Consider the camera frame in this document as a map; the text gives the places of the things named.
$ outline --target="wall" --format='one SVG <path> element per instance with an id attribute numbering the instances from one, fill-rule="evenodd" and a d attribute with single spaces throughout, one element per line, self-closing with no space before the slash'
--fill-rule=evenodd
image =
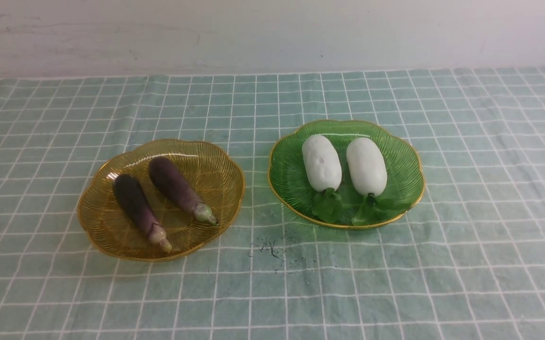
<path id="1" fill-rule="evenodd" d="M 0 77 L 545 64 L 545 0 L 0 0 Z"/>

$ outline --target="plate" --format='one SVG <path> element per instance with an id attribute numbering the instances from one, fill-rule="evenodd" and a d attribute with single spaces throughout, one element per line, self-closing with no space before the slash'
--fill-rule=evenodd
<path id="1" fill-rule="evenodd" d="M 212 208 L 219 226 L 193 221 L 154 188 L 148 165 L 158 156 L 176 164 Z M 171 253 L 151 245 L 119 207 L 112 188 L 115 177 L 122 173 L 135 176 L 142 185 L 155 216 L 167 232 L 173 247 Z M 244 193 L 244 174 L 223 149 L 208 142 L 161 139 L 105 163 L 80 198 L 77 215 L 90 241 L 101 252 L 127 260 L 167 261 L 198 250 L 227 230 L 238 215 Z"/>
<path id="2" fill-rule="evenodd" d="M 342 183 L 337 192 L 341 195 L 343 210 L 335 223 L 321 221 L 312 214 L 316 192 L 308 182 L 301 147 L 313 134 L 322 134 L 331 141 L 342 165 Z M 388 181 L 384 192 L 376 199 L 392 203 L 360 226 L 354 226 L 351 221 L 363 202 L 363 196 L 352 185 L 346 161 L 346 148 L 357 137 L 371 138 L 380 148 Z M 281 138 L 272 147 L 269 157 L 268 183 L 279 200 L 294 213 L 315 224 L 342 229 L 376 228 L 394 222 L 421 200 L 426 187 L 417 151 L 384 128 L 360 120 L 317 120 Z"/>

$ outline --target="plate rim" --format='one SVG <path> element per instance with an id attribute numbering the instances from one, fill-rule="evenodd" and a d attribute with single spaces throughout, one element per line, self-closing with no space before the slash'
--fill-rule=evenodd
<path id="1" fill-rule="evenodd" d="M 108 166 L 109 163 L 111 163 L 112 161 L 115 161 L 115 159 L 123 157 L 124 155 L 128 155 L 130 153 L 135 153 L 135 152 L 139 151 L 139 149 L 147 148 L 151 144 L 157 144 L 157 143 L 160 143 L 160 142 L 176 142 L 176 143 L 181 142 L 181 143 L 185 143 L 185 144 L 206 144 L 206 145 L 214 146 L 215 148 L 220 149 L 221 152 L 225 155 L 226 159 L 228 161 L 230 161 L 231 164 L 233 164 L 234 166 L 236 166 L 238 168 L 239 173 L 241 175 L 241 179 L 243 181 L 243 185 L 241 187 L 241 195 L 239 196 L 239 199 L 238 199 L 239 208 L 235 211 L 235 213 L 234 213 L 233 217 L 231 218 L 230 223 L 229 223 L 229 225 L 227 227 L 221 229 L 218 233 L 214 234 L 214 236 L 209 241 L 203 242 L 203 243 L 201 243 L 201 244 L 199 244 L 199 245 L 197 245 L 197 246 L 195 246 L 195 247 L 193 247 L 193 248 L 191 248 L 189 250 L 186 250 L 186 251 L 184 251 L 182 253 L 174 254 L 174 255 L 171 255 L 171 256 L 164 256 L 164 257 L 160 257 L 160 258 L 141 258 L 141 257 L 135 257 L 135 256 L 125 256 L 125 255 L 113 254 L 113 253 L 109 252 L 108 250 L 105 250 L 102 247 L 100 247 L 99 245 L 97 245 L 97 243 L 94 241 L 93 237 L 90 235 L 89 231 L 87 230 L 87 228 L 84 225 L 85 224 L 85 221 L 84 221 L 85 217 L 82 216 L 82 213 L 81 213 L 82 210 L 80 209 L 80 206 L 82 206 L 82 204 L 85 203 L 85 198 L 87 196 L 87 193 L 93 187 L 94 182 L 96 181 L 96 177 L 97 177 L 98 173 L 100 173 L 106 166 Z M 238 163 L 235 162 L 234 159 L 232 159 L 228 155 L 228 153 L 226 151 L 224 151 L 224 149 L 222 149 L 220 146 L 218 146 L 218 145 L 216 145 L 214 143 L 211 143 L 211 142 L 207 142 L 205 140 L 182 140 L 182 139 L 179 139 L 179 138 L 160 138 L 160 139 L 151 140 L 150 142 L 146 142 L 145 144 L 139 145 L 139 147 L 135 148 L 132 151 L 126 151 L 124 153 L 119 153 L 119 155 L 116 155 L 115 157 L 112 157 L 111 159 L 108 159 L 108 161 L 104 162 L 104 164 L 102 164 L 102 166 L 100 166 L 100 168 L 98 168 L 98 170 L 96 170 L 96 172 L 94 173 L 94 175 L 92 177 L 92 180 L 90 181 L 90 184 L 87 185 L 87 187 L 85 187 L 85 190 L 82 192 L 82 195 L 80 196 L 80 198 L 79 198 L 79 200 L 77 202 L 77 205 L 76 205 L 76 214 L 77 214 L 77 219 L 78 219 L 80 225 L 82 226 L 82 229 L 85 231 L 85 233 L 87 235 L 87 238 L 90 240 L 90 243 L 95 247 L 95 249 L 97 249 L 98 251 L 100 251 L 103 254 L 106 254 L 108 256 L 113 256 L 115 258 L 119 258 L 119 259 L 122 259 L 122 260 L 131 260 L 131 261 L 140 261 L 140 262 L 153 262 L 153 263 L 156 263 L 156 262 L 172 261 L 172 260 L 176 260 L 178 258 L 187 256 L 188 254 L 191 254 L 191 253 L 201 249 L 207 243 L 214 241 L 214 239 L 217 239 L 221 234 L 223 234 L 226 230 L 228 230 L 230 228 L 230 226 L 237 219 L 237 216 L 239 215 L 239 213 L 241 211 L 243 199 L 245 197 L 245 185 L 246 185 L 245 184 L 245 174 L 244 174 L 243 170 L 238 165 Z"/>
<path id="2" fill-rule="evenodd" d="M 411 148 L 411 150 L 413 150 L 413 152 L 415 153 L 415 156 L 417 157 L 417 162 L 419 163 L 418 170 L 419 170 L 419 174 L 421 174 L 421 176 L 422 176 L 422 182 L 423 182 L 422 191 L 419 194 L 419 197 L 413 202 L 413 204 L 411 204 L 411 206 L 407 210 L 400 213 L 399 215 L 396 215 L 395 217 L 389 219 L 388 221 L 374 223 L 374 224 L 367 224 L 366 226 L 352 226 L 352 225 L 346 225 L 346 224 L 327 223 L 327 222 L 315 220 L 314 218 L 308 217 L 308 216 L 304 215 L 303 213 L 300 213 L 299 211 L 297 211 L 294 207 L 292 207 L 289 203 L 287 203 L 283 198 L 281 198 L 281 196 L 277 193 L 277 191 L 273 187 L 273 181 L 271 180 L 271 167 L 273 165 L 273 163 L 272 163 L 273 162 L 273 153 L 275 151 L 275 148 L 277 148 L 277 145 L 282 140 L 285 140 L 286 138 L 289 138 L 289 137 L 292 137 L 292 136 L 298 134 L 300 132 L 300 130 L 304 129 L 305 127 L 308 127 L 309 125 L 315 125 L 316 123 L 322 123 L 322 122 L 331 122 L 331 123 L 338 123 L 338 124 L 352 123 L 352 122 L 363 123 L 363 124 L 370 125 L 372 127 L 381 129 L 381 131 L 384 131 L 384 133 L 386 133 L 391 138 L 396 138 L 396 139 L 400 140 L 400 142 L 406 144 L 409 148 Z M 426 176 L 424 175 L 424 166 L 422 164 L 421 157 L 419 157 L 419 153 L 417 153 L 417 150 L 415 150 L 415 148 L 413 148 L 413 145 L 407 143 L 406 140 L 403 140 L 402 138 L 396 137 L 393 134 L 389 133 L 387 129 L 381 127 L 380 125 L 377 125 L 377 124 L 372 123 L 372 122 L 368 122 L 366 120 L 358 120 L 358 119 L 353 119 L 353 120 L 335 120 L 335 119 L 313 120 L 312 122 L 308 122 L 308 123 L 305 123 L 305 124 L 301 125 L 300 127 L 298 127 L 296 129 L 296 131 L 288 134 L 287 136 L 285 136 L 283 138 L 279 138 L 279 140 L 277 140 L 277 142 L 275 142 L 275 144 L 273 144 L 272 149 L 271 149 L 271 151 L 270 151 L 270 153 L 268 155 L 268 170 L 266 172 L 266 179 L 268 180 L 268 186 L 271 188 L 272 193 L 275 196 L 277 196 L 277 198 L 281 201 L 281 203 L 283 203 L 283 205 L 288 207 L 296 215 L 298 215 L 301 218 L 304 218 L 306 221 L 309 221 L 309 222 L 311 222 L 313 224 L 318 224 L 319 226 L 325 226 L 325 227 L 336 228 L 336 229 L 341 229 L 341 230 L 368 230 L 368 229 L 371 229 L 371 228 L 379 228 L 381 226 L 385 226 L 387 224 L 390 224 L 390 223 L 392 223 L 392 222 L 394 222 L 396 220 L 399 220 L 406 213 L 408 213 L 408 211 L 413 209 L 413 207 L 415 207 L 422 200 L 422 198 L 424 198 L 424 194 L 426 193 Z"/>

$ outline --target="eggplant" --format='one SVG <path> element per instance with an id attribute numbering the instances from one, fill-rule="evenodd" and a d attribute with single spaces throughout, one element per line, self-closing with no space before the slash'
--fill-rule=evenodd
<path id="1" fill-rule="evenodd" d="M 117 176 L 113 183 L 113 195 L 124 213 L 145 233 L 150 243 L 160 246 L 166 253 L 171 252 L 167 234 L 155 217 L 143 187 L 136 178 L 128 174 Z"/>
<path id="2" fill-rule="evenodd" d="M 193 190 L 172 161 L 165 157 L 152 159 L 149 162 L 149 177 L 160 193 L 180 210 L 199 222 L 218 226 L 218 219 L 210 206 Z"/>

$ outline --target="fake vegetable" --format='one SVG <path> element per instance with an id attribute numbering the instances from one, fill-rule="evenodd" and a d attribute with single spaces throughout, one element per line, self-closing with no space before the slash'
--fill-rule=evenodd
<path id="1" fill-rule="evenodd" d="M 166 253 L 171 252 L 167 234 L 155 217 L 145 192 L 136 178 L 128 174 L 117 176 L 113 183 L 113 195 L 124 213 L 145 233 L 150 243 L 160 246 Z"/>
<path id="2" fill-rule="evenodd" d="M 198 222 L 218 226 L 210 206 L 193 190 L 172 161 L 165 157 L 155 157 L 149 163 L 149 177 L 161 194 L 180 210 L 192 215 Z"/>
<path id="3" fill-rule="evenodd" d="M 352 218 L 353 225 L 369 224 L 376 215 L 388 209 L 408 208 L 378 198 L 385 190 L 388 174 L 384 156 L 372 140 L 360 137 L 350 142 L 346 149 L 346 159 L 352 185 L 363 196 L 363 203 Z"/>
<path id="4" fill-rule="evenodd" d="M 337 192 L 342 182 L 342 167 L 335 148 L 323 135 L 313 135 L 302 144 L 302 157 L 308 182 L 317 192 L 312 214 L 324 222 L 337 221 L 342 212 L 341 196 Z"/>

